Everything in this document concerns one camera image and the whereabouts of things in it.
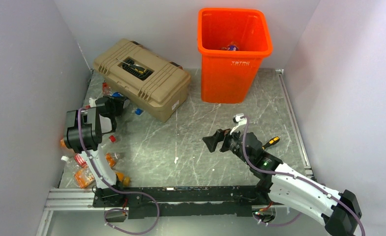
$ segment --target black mounting base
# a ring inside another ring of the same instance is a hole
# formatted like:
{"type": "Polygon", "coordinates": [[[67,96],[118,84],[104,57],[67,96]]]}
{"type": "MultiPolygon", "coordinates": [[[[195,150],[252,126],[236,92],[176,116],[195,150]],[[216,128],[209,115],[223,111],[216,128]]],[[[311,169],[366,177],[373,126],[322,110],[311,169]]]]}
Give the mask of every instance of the black mounting base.
{"type": "MultiPolygon", "coordinates": [[[[120,181],[112,187],[120,191],[123,190],[123,184],[120,181]]],[[[122,207],[124,201],[124,194],[118,194],[110,188],[97,188],[94,193],[93,207],[122,207]]]]}
{"type": "MultiPolygon", "coordinates": [[[[122,207],[128,199],[129,219],[156,216],[156,206],[141,194],[120,195],[120,202],[100,201],[95,196],[93,207],[122,207]]],[[[249,217],[253,205],[267,205],[269,200],[256,193],[255,186],[209,187],[148,187],[124,188],[123,191],[144,192],[153,196],[160,205],[160,216],[236,214],[249,217]]]]}

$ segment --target screwdriver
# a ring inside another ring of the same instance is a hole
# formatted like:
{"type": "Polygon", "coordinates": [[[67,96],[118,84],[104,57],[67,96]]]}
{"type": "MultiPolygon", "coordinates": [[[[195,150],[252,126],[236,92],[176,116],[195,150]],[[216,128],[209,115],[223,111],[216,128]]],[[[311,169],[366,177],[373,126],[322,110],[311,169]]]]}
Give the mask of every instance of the screwdriver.
{"type": "Polygon", "coordinates": [[[276,137],[270,139],[270,140],[268,141],[268,143],[266,143],[265,145],[263,145],[263,146],[262,146],[262,149],[265,150],[266,148],[268,148],[268,147],[270,147],[270,146],[272,146],[272,145],[277,144],[277,142],[279,142],[279,141],[280,141],[280,137],[276,136],[276,137]]]}
{"type": "Polygon", "coordinates": [[[122,62],[122,63],[125,63],[125,64],[128,65],[130,68],[136,70],[137,72],[139,72],[139,73],[141,73],[141,74],[143,74],[143,73],[145,72],[145,68],[143,68],[143,67],[141,67],[141,66],[134,65],[134,64],[129,64],[129,63],[127,63],[127,62],[125,62],[125,61],[122,61],[122,60],[119,60],[119,59],[117,59],[117,58],[116,58],[116,60],[118,60],[118,61],[120,61],[120,62],[122,62]]]}

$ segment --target orange trash bin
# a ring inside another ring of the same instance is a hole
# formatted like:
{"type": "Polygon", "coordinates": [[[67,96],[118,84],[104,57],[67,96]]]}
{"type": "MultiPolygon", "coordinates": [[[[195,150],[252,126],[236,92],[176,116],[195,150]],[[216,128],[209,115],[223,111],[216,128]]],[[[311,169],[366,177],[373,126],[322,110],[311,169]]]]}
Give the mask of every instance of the orange trash bin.
{"type": "Polygon", "coordinates": [[[262,12],[239,8],[203,8],[197,44],[202,54],[202,100],[242,102],[264,58],[272,52],[262,12]],[[224,51],[234,44],[238,51],[224,51]]]}

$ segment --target white label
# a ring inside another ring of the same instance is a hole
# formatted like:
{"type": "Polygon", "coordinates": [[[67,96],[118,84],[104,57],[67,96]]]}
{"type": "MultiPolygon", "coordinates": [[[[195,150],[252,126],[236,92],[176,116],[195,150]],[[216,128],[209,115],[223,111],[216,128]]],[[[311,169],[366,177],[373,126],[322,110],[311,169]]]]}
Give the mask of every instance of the white label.
{"type": "Polygon", "coordinates": [[[177,107],[178,104],[179,104],[179,100],[177,100],[177,102],[174,103],[174,105],[173,105],[173,110],[177,107]]]}

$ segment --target red bottle cap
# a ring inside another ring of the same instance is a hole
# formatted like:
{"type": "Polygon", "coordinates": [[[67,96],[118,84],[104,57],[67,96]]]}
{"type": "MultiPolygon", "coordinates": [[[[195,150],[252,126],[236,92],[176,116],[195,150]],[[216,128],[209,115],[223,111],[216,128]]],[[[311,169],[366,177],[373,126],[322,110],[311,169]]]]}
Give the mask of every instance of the red bottle cap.
{"type": "Polygon", "coordinates": [[[109,139],[110,139],[110,141],[112,141],[112,143],[116,142],[116,138],[115,138],[113,135],[111,135],[111,136],[109,137],[109,139]]]}

